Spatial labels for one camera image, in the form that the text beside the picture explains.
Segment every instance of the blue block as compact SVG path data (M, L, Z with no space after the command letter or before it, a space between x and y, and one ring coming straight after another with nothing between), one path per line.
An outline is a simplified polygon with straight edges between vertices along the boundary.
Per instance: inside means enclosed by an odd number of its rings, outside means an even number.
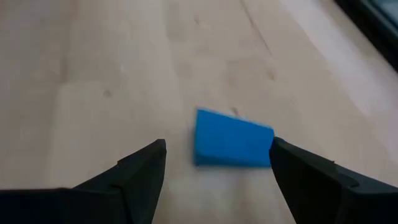
M199 109L194 162L198 166L270 167L273 139L270 127Z

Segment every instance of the table surface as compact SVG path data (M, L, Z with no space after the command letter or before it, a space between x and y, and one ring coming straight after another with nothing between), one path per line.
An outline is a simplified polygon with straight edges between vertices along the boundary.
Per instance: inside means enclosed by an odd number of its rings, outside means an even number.
M331 0L3 0L0 187L167 141L154 223L294 223L271 170L192 166L195 110L398 186L398 76Z

